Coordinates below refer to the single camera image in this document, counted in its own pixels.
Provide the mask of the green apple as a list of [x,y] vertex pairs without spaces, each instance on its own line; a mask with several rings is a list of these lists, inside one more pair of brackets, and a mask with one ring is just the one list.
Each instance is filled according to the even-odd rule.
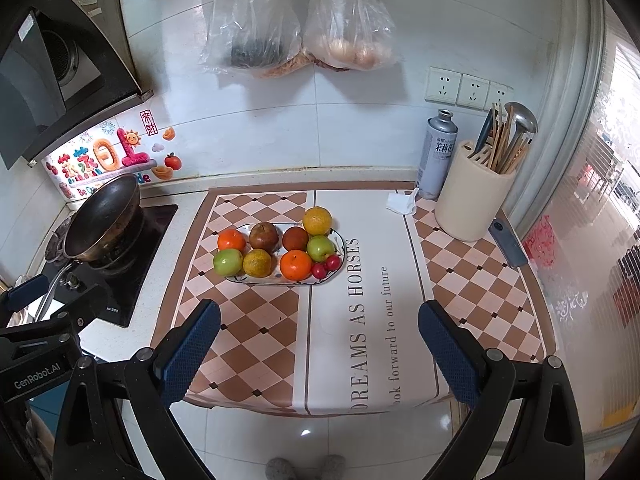
[[324,263],[327,258],[336,254],[332,240],[323,235],[312,236],[308,240],[306,251],[309,257],[318,263]]
[[218,250],[213,258],[213,266],[223,278],[235,276],[243,270],[243,253],[235,248]]

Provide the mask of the small orange tangerine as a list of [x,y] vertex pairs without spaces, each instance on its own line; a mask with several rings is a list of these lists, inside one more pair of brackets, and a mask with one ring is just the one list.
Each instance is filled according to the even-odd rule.
[[244,252],[245,246],[245,237],[237,229],[225,229],[220,231],[218,234],[217,248],[219,250],[236,249],[239,252]]

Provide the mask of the red cherry tomato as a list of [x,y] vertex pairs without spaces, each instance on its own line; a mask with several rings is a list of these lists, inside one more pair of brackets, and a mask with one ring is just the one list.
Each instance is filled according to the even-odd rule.
[[323,280],[328,275],[328,270],[326,270],[326,267],[322,263],[315,263],[312,266],[312,275],[317,280]]
[[339,255],[330,255],[324,262],[324,266],[329,272],[337,271],[341,267],[341,265],[342,259]]

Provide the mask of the yellow orange fruit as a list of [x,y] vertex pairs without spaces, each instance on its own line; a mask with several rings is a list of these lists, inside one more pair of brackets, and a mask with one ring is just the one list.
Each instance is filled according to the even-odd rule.
[[315,206],[303,215],[303,226],[311,236],[326,235],[332,230],[332,216],[326,208]]

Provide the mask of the black induction stove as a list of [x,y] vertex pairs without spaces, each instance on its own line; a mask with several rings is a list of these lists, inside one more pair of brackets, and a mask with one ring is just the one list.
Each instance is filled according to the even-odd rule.
[[72,261],[64,256],[63,240],[70,226],[70,219],[65,219],[49,238],[44,256],[42,274],[53,286],[51,299],[69,304],[99,285],[108,295],[100,319],[127,327],[157,248],[177,211],[176,205],[139,208],[124,232],[124,239],[103,258],[90,262]]

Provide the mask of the black frying pan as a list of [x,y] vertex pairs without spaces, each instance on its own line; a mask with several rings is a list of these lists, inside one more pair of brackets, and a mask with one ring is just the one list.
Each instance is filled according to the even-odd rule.
[[40,300],[36,322],[40,322],[47,313],[62,276],[82,262],[103,259],[122,239],[122,233],[139,209],[140,188],[133,174],[114,177],[81,205],[64,236],[64,266],[56,272],[47,293]]

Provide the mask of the yellow pear fruit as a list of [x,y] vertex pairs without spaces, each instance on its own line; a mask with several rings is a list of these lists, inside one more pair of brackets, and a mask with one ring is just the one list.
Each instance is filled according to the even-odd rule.
[[272,272],[272,255],[260,248],[250,250],[243,259],[243,272],[251,278],[266,278]]

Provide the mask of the brown red apple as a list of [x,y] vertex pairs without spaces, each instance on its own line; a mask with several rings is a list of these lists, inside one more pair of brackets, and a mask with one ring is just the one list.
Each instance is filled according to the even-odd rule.
[[279,230],[270,222],[259,222],[250,229],[250,246],[265,252],[274,252],[280,240]]

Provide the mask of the floral ceramic plate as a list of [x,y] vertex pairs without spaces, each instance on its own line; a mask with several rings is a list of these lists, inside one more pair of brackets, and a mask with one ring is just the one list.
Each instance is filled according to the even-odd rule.
[[[237,229],[245,238],[246,238],[246,251],[250,249],[250,244],[248,244],[248,237],[250,236],[250,230],[253,226],[256,226],[257,223],[244,223],[242,226],[238,226]],[[282,246],[282,236],[285,231],[293,226],[299,226],[300,228],[303,225],[300,222],[276,222],[274,224],[276,229],[279,232],[280,240],[279,244],[272,253],[273,264],[272,264],[272,272],[265,276],[264,278],[254,278],[254,276],[249,276],[245,274],[242,270],[236,275],[233,276],[224,276],[227,281],[233,283],[240,283],[245,285],[277,285],[277,286],[303,286],[303,285],[315,285],[322,284],[324,282],[329,281],[334,277],[334,274],[340,272],[346,257],[346,242],[343,235],[340,232],[337,232],[336,229],[332,229],[327,235],[328,239],[333,243],[335,247],[335,255],[341,258],[341,263],[337,267],[336,270],[329,270],[328,274],[326,274],[325,278],[322,280],[318,280],[312,274],[305,278],[303,281],[291,281],[285,276],[282,275],[280,271],[280,260],[282,256],[286,253],[285,248]]]

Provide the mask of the bright orange fruit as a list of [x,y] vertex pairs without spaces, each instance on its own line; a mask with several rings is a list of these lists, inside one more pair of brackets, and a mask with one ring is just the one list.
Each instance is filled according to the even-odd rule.
[[311,276],[314,262],[306,252],[299,249],[286,252],[279,262],[281,274],[289,281],[301,282]]

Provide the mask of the dark orange fruit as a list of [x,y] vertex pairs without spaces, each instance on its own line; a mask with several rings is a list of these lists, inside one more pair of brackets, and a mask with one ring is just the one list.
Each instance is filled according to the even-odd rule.
[[288,252],[292,252],[292,250],[304,252],[307,249],[308,240],[309,234],[305,229],[300,226],[291,226],[282,236],[282,246]]

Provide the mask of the black range hood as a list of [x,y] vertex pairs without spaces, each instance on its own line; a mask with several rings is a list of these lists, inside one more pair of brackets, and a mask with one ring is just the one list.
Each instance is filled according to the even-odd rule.
[[1,55],[1,161],[38,162],[147,96],[79,4],[29,0]]

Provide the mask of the cream utensil holder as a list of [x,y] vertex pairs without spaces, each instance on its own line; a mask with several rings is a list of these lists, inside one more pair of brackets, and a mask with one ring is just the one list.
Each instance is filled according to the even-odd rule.
[[438,225],[462,242],[476,242],[488,233],[516,177],[515,171],[496,174],[470,158],[473,148],[471,141],[458,143],[435,206]]

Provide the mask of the white crumpled tissue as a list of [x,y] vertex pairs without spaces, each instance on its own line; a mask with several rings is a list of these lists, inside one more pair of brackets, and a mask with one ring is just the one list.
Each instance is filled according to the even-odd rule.
[[386,208],[394,214],[412,216],[416,212],[416,196],[419,189],[414,188],[409,193],[393,192],[387,195]]

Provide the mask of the wooden chopsticks bundle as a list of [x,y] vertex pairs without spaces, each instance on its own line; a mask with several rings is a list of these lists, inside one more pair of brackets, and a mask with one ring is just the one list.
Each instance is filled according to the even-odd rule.
[[[488,159],[488,168],[496,174],[502,174],[500,168],[512,136],[514,136],[515,133],[515,126],[511,124],[511,113],[506,109],[506,104],[503,105],[502,112],[497,115],[494,123],[495,125],[492,127],[490,137],[491,151]],[[520,162],[525,158],[528,147],[532,141],[533,138],[524,146],[524,150],[521,151],[520,160],[516,163],[515,169],[518,168]]]

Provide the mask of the metal ladle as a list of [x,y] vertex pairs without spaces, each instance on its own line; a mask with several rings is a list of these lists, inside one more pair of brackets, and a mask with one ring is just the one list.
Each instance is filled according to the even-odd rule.
[[521,151],[538,131],[538,122],[534,113],[524,104],[507,102],[506,109],[511,113],[511,124],[515,126],[515,133],[500,168],[502,174],[515,170],[516,163],[520,160]]

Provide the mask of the plastic bag dark contents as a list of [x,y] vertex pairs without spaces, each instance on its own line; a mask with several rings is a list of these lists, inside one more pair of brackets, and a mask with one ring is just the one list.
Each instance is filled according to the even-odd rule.
[[202,61],[218,74],[264,74],[301,46],[293,0],[213,0]]

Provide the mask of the plastic bag with eggs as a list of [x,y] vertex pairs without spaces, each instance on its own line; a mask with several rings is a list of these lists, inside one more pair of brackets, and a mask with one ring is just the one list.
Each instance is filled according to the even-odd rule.
[[311,64],[370,72],[398,60],[396,26],[382,0],[309,0],[298,53],[262,76],[279,78]]

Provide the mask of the colourful wall sticker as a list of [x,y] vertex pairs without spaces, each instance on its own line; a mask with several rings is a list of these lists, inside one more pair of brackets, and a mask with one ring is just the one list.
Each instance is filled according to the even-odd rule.
[[41,165],[71,202],[131,174],[140,185],[168,181],[182,169],[174,128],[161,129],[145,107],[104,120],[56,148]]

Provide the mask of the wall power sockets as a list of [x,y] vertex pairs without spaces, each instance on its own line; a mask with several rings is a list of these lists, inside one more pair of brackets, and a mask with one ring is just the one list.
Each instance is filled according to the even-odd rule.
[[430,67],[426,77],[424,100],[455,105],[470,110],[490,110],[513,98],[507,84],[439,67]]

